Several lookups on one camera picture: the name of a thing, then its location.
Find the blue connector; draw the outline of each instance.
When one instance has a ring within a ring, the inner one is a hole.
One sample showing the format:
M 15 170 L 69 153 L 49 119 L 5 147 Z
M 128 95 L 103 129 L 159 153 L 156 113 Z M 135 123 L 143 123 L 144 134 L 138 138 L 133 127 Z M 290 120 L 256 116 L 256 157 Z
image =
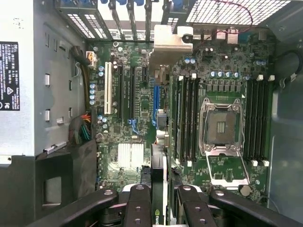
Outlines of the blue connector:
M 157 127 L 156 112 L 160 108 L 160 87 L 153 88 L 153 112 L 152 112 L 152 125 Z

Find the mounting hole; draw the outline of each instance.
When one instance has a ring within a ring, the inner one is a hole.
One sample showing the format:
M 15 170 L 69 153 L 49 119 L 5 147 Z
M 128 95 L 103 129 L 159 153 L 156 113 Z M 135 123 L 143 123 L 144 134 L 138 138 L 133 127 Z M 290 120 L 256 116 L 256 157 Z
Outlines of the mounting hole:
M 119 43 L 118 42 L 114 42 L 113 43 L 113 47 L 118 47 L 119 46 Z
M 207 223 L 207 221 L 205 219 L 200 219 L 199 222 L 203 225 L 205 225 Z
M 140 218 L 136 218 L 136 219 L 134 220 L 134 222 L 135 222 L 135 224 L 136 224 L 136 225 L 141 224 L 141 220 L 140 220 Z

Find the red wire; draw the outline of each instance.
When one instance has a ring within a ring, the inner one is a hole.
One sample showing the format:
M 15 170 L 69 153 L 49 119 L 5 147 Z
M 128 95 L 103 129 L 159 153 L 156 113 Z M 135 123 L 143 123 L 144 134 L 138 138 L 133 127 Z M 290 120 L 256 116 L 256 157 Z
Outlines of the red wire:
M 224 32 L 224 33 L 226 33 L 226 34 L 232 34 L 232 35 L 240 34 L 240 33 L 244 33 L 244 32 L 249 31 L 249 30 L 251 29 L 251 27 L 252 27 L 252 24 L 253 24 L 253 18 L 252 18 L 251 12 L 249 11 L 249 9 L 248 9 L 247 7 L 245 7 L 245 6 L 243 6 L 243 5 L 239 4 L 239 3 L 232 2 L 232 1 L 222 1 L 222 0 L 215 0 L 215 1 L 216 1 L 217 3 L 224 3 L 224 4 L 229 4 L 229 5 L 236 5 L 236 6 L 240 7 L 240 8 L 245 9 L 245 10 L 248 12 L 249 16 L 250 16 L 250 21 L 251 21 L 251 23 L 250 23 L 250 26 L 249 26 L 248 28 L 246 28 L 245 30 L 243 30 L 243 31 L 238 31 L 238 32 L 233 32 L 233 33 L 232 33 L 232 32 L 228 32 L 228 31 L 223 31 L 223 30 L 216 31 L 213 35 L 211 35 L 211 36 L 209 36 L 208 38 L 206 38 L 205 40 L 203 40 L 203 42 L 201 43 L 201 45 L 202 45 L 206 40 L 208 40 L 208 39 L 210 39 L 211 37 L 215 36 L 215 35 L 216 35 L 217 33 L 219 33 L 219 32 Z

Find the screw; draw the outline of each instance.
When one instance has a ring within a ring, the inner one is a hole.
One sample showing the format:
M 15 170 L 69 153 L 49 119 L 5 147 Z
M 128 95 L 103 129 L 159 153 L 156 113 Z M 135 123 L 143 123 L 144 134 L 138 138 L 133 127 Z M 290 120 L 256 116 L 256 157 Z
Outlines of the screw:
M 184 185 L 184 186 L 183 186 L 183 189 L 184 189 L 185 191 L 190 191 L 190 190 L 191 190 L 191 188 L 190 188 L 188 185 Z
M 143 188 L 141 185 L 138 185 L 138 186 L 136 187 L 136 189 L 137 189 L 137 190 L 143 190 L 144 188 Z
M 105 195 L 112 195 L 113 192 L 112 192 L 111 190 L 108 190 L 108 191 L 106 191 L 104 194 L 105 194 Z
M 222 192 L 222 191 L 216 191 L 216 195 L 218 195 L 218 196 L 224 196 L 224 192 Z

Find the cpu socket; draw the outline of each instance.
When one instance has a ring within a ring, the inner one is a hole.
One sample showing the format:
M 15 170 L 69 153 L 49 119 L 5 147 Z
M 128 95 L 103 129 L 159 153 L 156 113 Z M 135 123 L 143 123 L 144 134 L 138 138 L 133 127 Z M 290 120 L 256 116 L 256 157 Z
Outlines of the cpu socket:
M 240 99 L 235 99 L 232 104 L 214 104 L 209 98 L 205 98 L 200 109 L 199 148 L 201 154 L 206 156 L 212 185 L 234 190 L 240 185 L 250 183 L 241 155 L 243 141 L 243 112 Z M 213 178 L 208 157 L 219 155 L 239 157 L 246 177 L 232 182 Z

